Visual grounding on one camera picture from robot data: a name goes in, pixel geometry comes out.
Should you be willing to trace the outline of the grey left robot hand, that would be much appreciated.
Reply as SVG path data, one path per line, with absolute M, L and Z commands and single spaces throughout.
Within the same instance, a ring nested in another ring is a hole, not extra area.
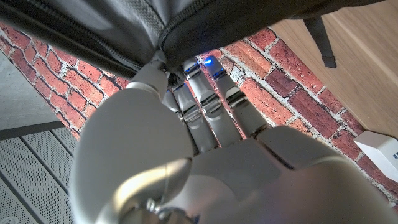
M 86 122 L 69 190 L 76 223 L 396 223 L 350 161 L 300 131 L 268 128 L 239 90 L 228 100 L 250 132 L 200 154 L 165 105 L 165 57 L 154 54 Z

